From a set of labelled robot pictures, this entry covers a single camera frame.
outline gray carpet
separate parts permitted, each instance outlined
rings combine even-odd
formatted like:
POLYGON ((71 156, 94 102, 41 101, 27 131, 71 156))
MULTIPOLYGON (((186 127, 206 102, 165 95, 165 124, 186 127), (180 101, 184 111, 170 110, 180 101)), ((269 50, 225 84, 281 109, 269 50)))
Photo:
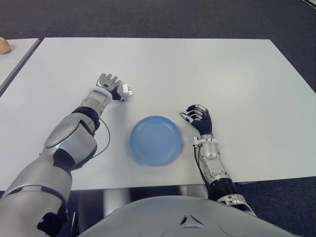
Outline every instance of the gray carpet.
MULTIPOLYGON (((301 0, 1 0, 0 36, 271 39, 316 91, 316 10, 301 0)), ((240 189, 260 218, 316 237, 315 177, 240 189)))

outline cable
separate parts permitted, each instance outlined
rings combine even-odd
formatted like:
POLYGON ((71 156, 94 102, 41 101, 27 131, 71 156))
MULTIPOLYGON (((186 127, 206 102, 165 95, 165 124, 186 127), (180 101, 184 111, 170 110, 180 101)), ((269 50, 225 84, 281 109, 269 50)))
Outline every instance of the cable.
POLYGON ((100 120, 101 120, 101 122, 105 125, 105 127, 107 128, 107 130, 108 130, 108 133, 109 133, 109 140, 108 140, 108 143, 107 143, 107 145, 105 146, 105 148, 102 150, 102 151, 100 151, 99 153, 97 153, 96 155, 94 155, 92 158, 95 158, 95 157, 97 157, 98 155, 100 155, 102 152, 104 152, 107 148, 108 148, 108 146, 109 146, 109 144, 110 144, 110 140, 111 140, 111 134, 110 134, 110 130, 109 130, 109 128, 108 128, 108 126, 106 125, 106 123, 100 118, 100 120))

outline blue plate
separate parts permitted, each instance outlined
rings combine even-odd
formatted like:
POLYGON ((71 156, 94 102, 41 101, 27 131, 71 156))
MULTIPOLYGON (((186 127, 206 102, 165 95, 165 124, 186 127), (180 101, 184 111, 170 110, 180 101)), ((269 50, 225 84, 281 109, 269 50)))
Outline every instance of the blue plate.
POLYGON ((150 116, 136 124, 129 143, 136 159, 149 165, 164 165, 178 156, 182 138, 180 130, 171 120, 150 116))

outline robotic hand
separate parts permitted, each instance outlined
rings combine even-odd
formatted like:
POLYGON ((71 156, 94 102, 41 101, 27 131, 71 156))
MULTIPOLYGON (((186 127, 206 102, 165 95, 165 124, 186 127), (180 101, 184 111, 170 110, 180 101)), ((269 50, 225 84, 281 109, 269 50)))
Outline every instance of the robotic hand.
POLYGON ((221 163, 220 151, 217 147, 218 142, 212 134, 212 121, 208 109, 196 104, 189 106, 186 111, 187 114, 180 113, 180 116, 200 133, 200 138, 194 138, 194 155, 208 190, 208 198, 255 216, 245 198, 237 191, 231 177, 221 163))
POLYGON ((111 100, 133 94, 118 77, 102 74, 81 105, 66 116, 47 138, 40 156, 13 181, 0 199, 3 236, 57 236, 67 221, 71 171, 93 158, 95 131, 111 100))

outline white table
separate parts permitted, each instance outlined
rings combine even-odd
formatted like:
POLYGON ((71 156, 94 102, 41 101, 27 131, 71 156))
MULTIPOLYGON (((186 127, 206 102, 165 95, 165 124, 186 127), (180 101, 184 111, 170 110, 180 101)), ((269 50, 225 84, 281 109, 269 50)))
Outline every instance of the white table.
MULTIPOLYGON (((197 132, 179 116, 194 103, 209 108, 235 182, 316 175, 316 95, 270 40, 47 38, 0 99, 0 190, 37 158, 102 72, 128 82, 135 96, 105 109, 110 146, 73 172, 75 190, 202 183, 197 132), (182 132, 171 164, 147 166, 130 153, 133 126, 151 115, 182 132)), ((107 139, 101 125, 99 150, 107 139)))
POLYGON ((0 92, 38 44, 39 39, 9 39, 8 42, 11 45, 11 51, 0 54, 0 92))

